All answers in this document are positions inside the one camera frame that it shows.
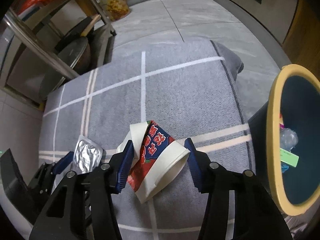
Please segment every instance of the green label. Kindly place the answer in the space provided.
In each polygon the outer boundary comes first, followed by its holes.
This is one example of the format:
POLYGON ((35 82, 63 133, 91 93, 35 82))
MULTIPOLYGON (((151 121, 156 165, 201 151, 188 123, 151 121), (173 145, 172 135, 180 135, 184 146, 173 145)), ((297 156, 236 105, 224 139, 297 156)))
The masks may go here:
POLYGON ((290 166, 297 167, 299 156, 280 148, 280 160, 290 166))

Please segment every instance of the crumpled paper cup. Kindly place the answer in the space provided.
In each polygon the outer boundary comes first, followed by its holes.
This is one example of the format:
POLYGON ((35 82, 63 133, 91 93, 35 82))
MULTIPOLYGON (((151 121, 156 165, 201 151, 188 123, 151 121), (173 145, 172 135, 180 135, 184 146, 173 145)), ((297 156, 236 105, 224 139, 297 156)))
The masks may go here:
POLYGON ((128 140, 132 140, 134 147, 128 183, 144 203, 180 173, 189 157, 189 150, 154 121, 131 124, 117 152, 123 151, 128 140))

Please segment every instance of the metal screw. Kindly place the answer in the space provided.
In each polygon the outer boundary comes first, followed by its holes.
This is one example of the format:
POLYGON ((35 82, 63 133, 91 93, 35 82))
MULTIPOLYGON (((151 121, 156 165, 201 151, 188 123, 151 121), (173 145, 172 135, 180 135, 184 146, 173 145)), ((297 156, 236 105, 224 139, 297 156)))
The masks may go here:
POLYGON ((216 163, 216 162, 210 163, 209 166, 210 166, 210 168, 212 168, 212 169, 217 169, 217 168, 219 168, 219 164, 216 163))
POLYGON ((109 165, 109 163, 103 163, 102 165, 101 165, 101 169, 102 170, 107 170, 107 169, 109 169, 110 168, 110 165, 109 165))
POLYGON ((248 176, 248 177, 252 177, 252 176, 253 176, 253 172, 252 172, 252 171, 249 171, 249 170, 245 171, 244 174, 245 174, 246 176, 248 176))
POLYGON ((76 173, 74 171, 69 171, 67 173, 67 178, 72 178, 76 173))

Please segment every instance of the metal rack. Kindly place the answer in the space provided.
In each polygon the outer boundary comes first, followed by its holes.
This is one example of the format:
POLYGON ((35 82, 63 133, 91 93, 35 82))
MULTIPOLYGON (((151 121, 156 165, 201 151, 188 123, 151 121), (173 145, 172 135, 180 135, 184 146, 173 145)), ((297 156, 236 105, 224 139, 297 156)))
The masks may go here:
MULTIPOLYGON (((34 52, 49 67, 61 73, 61 75, 63 75, 67 80, 72 80, 79 76, 78 73, 64 63, 53 51, 49 51, 36 36, 44 25, 49 26, 59 38, 63 36, 62 32, 53 24, 53 22, 51 22, 51 18, 70 1, 71 0, 55 0, 48 5, 41 7, 25 22, 19 19, 12 9, 9 9, 5 14, 4 21, 13 31, 14 38, 11 41, 1 69, 0 87, 5 92, 24 103, 32 106, 36 105, 33 100, 12 88, 7 81, 17 60, 25 48, 34 52)), ((110 20, 96 0, 90 0, 90 2, 96 9, 97 13, 101 15, 101 20, 108 27, 108 32, 115 33, 110 20)))

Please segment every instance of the foil packaging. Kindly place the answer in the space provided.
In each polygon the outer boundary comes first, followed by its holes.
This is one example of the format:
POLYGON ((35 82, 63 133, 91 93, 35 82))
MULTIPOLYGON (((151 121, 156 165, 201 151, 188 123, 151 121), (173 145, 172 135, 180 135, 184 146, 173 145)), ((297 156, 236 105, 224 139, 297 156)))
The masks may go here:
POLYGON ((92 140, 80 135, 71 170, 77 174, 91 172, 95 167, 99 166, 102 158, 103 149, 92 140))

